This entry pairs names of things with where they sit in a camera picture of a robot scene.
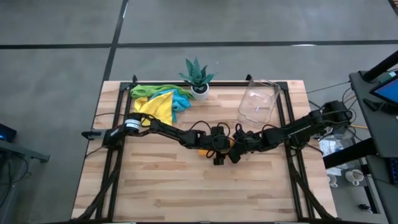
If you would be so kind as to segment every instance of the gray floor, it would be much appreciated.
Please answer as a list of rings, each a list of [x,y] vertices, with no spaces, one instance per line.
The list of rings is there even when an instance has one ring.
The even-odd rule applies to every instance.
[[[121,0],[0,0],[0,44],[111,43]],[[119,42],[389,40],[398,17],[387,0],[130,0]],[[184,58],[197,56],[219,80],[305,80],[307,90],[348,81],[398,45],[117,49],[110,80],[176,80]],[[17,143],[51,154],[31,162],[15,223],[68,220],[109,49],[0,50],[0,123]],[[341,99],[349,85],[310,94]],[[357,125],[365,125],[359,107]],[[369,133],[358,131],[360,138]],[[359,211],[359,188],[333,189],[339,217],[386,223]]]

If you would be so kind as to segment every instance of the wooden tabletop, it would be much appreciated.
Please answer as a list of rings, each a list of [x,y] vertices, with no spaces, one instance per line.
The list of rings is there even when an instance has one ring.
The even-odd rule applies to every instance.
[[[295,119],[310,111],[304,83],[287,81]],[[104,82],[96,114],[112,113],[120,82]],[[234,133],[238,106],[246,87],[212,86],[206,101],[191,101],[192,107],[177,114],[173,126],[188,129],[198,120],[215,126],[227,123]],[[284,96],[282,104],[285,109]],[[96,129],[111,128],[113,115],[95,118]],[[270,124],[280,126],[277,108]],[[244,130],[258,129],[244,125]],[[207,131],[198,124],[195,129]],[[88,152],[101,146],[102,139],[91,141]],[[315,140],[311,145],[319,147]],[[319,152],[305,148],[303,159],[311,191],[336,216],[335,205]],[[84,163],[72,217],[82,214],[100,190],[106,149],[90,155]],[[303,193],[300,198],[307,214]],[[108,211],[106,198],[104,215]],[[229,159],[214,166],[211,159],[188,150],[177,142],[150,134],[127,137],[124,146],[114,221],[119,222],[272,222],[297,221],[283,144],[263,153],[246,154],[237,164]]]

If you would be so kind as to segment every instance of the transparent bin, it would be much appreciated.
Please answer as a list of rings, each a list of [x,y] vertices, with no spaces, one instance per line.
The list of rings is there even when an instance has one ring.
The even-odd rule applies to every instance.
[[[251,79],[238,108],[238,120],[255,128],[262,128],[271,119],[279,92],[280,86],[276,83]]]

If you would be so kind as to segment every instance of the blue cloth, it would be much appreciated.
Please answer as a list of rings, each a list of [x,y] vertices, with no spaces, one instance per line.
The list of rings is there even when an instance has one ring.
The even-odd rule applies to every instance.
[[[172,103],[172,116],[173,122],[177,122],[177,117],[175,115],[176,112],[183,112],[185,109],[191,107],[191,103],[189,102],[189,98],[185,95],[180,95],[177,89],[165,90],[155,93],[149,100],[155,98],[156,96],[163,95],[165,93],[170,93],[173,91],[173,103]]]

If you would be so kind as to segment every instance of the white mug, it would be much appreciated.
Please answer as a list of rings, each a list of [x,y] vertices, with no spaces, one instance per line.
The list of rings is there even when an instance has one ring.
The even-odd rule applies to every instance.
[[[328,174],[328,181],[329,181],[329,185],[330,187],[336,188],[337,185],[337,178],[335,175],[333,174]]]
[[[364,179],[364,175],[360,170],[352,170],[346,173],[346,179],[351,182],[354,186],[358,186],[359,182]]]

